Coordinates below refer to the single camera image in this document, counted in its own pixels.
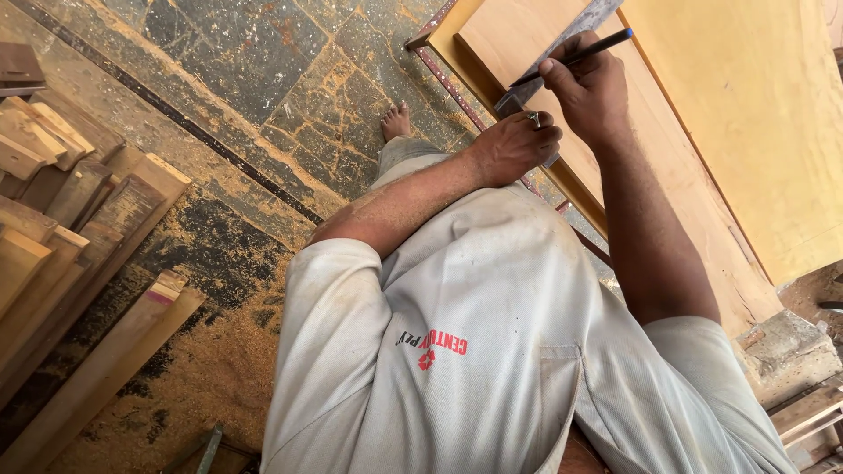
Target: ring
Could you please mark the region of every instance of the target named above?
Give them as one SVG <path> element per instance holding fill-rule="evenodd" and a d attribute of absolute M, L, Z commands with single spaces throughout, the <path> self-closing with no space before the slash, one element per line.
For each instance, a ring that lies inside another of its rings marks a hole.
<path fill-rule="evenodd" d="M 530 112 L 527 114 L 527 118 L 535 122 L 536 128 L 541 128 L 541 123 L 539 122 L 539 112 Z"/>

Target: man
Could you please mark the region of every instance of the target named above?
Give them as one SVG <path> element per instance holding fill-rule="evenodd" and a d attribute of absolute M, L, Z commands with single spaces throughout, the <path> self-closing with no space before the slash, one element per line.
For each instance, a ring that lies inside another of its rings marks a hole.
<path fill-rule="evenodd" d="M 549 114 L 449 156 L 393 107 L 372 192 L 287 269 L 264 472 L 556 472 L 573 421 L 615 474 L 796 472 L 636 144 L 623 65 L 539 70 L 600 166 L 626 307 L 515 182 L 559 149 Z"/>

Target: leg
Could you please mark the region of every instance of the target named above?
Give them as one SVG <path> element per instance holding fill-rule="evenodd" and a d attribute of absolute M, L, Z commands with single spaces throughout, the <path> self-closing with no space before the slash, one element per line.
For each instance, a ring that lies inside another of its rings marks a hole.
<path fill-rule="evenodd" d="M 378 177 L 405 159 L 444 153 L 426 140 L 410 137 L 410 107 L 406 102 L 399 107 L 393 105 L 380 121 L 380 128 L 386 144 L 378 154 Z"/>

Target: white t-shirt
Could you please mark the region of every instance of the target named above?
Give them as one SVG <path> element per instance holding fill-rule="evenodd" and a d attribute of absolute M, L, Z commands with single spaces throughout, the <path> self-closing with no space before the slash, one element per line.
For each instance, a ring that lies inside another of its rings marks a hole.
<path fill-rule="evenodd" d="M 551 473 L 575 418 L 614 474 L 797 472 L 722 329 L 641 328 L 519 184 L 383 262 L 350 239 L 290 262 L 262 472 Z"/>

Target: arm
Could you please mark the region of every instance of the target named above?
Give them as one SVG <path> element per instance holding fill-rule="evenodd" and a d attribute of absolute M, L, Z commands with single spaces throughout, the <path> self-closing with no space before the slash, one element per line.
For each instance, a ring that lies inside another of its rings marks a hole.
<path fill-rule="evenodd" d="M 462 152 L 345 206 L 316 228 L 306 246 L 344 237 L 365 242 L 384 259 L 452 202 L 513 183 L 556 153 L 562 136 L 550 114 L 540 112 L 540 129 L 526 116 L 509 116 Z"/>
<path fill-rule="evenodd" d="M 559 46 L 566 56 L 597 41 L 592 31 Z M 623 63 L 608 51 L 572 65 L 539 66 L 571 129 L 594 151 L 603 182 L 609 252 L 627 306 L 642 325 L 697 315 L 720 323 L 700 254 L 664 195 L 632 131 Z"/>

